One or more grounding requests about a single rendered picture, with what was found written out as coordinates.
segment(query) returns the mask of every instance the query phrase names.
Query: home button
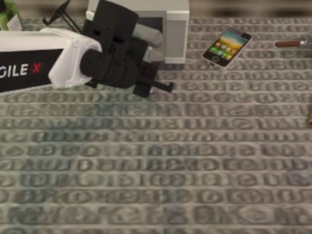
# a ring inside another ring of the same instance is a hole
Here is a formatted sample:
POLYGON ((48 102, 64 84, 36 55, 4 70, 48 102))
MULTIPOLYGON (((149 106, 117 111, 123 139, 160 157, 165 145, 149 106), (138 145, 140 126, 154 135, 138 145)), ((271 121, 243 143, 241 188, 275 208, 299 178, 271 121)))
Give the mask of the home button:
POLYGON ((214 61, 214 62, 218 62, 218 61, 219 61, 219 57, 214 56, 214 57, 213 57, 213 61, 214 61))

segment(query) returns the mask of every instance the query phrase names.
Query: phone wallpaper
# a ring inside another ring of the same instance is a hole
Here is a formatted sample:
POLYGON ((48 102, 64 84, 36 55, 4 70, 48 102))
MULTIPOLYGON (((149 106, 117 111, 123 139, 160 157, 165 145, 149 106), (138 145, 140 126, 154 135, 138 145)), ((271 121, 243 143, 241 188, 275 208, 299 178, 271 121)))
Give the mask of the phone wallpaper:
POLYGON ((210 47, 209 51, 226 60, 231 60, 246 42, 246 39, 227 31, 222 33, 219 39, 210 47))

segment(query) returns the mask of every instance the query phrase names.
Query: smartphone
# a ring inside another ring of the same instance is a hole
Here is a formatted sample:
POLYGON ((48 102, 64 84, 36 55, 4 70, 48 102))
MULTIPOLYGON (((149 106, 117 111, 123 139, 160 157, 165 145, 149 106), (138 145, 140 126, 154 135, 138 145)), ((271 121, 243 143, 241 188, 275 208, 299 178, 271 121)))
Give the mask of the smartphone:
POLYGON ((235 28, 229 28, 202 54, 204 61, 220 71, 226 71, 243 51, 252 36, 235 28))

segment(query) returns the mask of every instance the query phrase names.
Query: green box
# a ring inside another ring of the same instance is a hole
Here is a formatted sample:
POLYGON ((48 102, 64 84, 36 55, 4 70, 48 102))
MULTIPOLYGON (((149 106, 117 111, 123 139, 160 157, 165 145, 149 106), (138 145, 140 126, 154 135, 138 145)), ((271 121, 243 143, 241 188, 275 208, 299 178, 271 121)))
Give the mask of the green box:
POLYGON ((10 0, 0 0, 0 30, 22 31, 23 25, 18 13, 17 6, 10 0))

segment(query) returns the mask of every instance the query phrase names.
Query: white box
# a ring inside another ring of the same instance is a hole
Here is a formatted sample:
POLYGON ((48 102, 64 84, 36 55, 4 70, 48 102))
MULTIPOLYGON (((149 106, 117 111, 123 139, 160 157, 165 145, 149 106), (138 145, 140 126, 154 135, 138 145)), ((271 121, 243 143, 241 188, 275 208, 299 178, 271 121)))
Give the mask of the white box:
MULTIPOLYGON (((151 53, 152 61, 185 63, 190 6, 189 0, 109 0, 136 12, 138 23, 158 29, 163 44, 151 53)), ((93 19, 99 0, 89 0, 86 17, 93 19)))

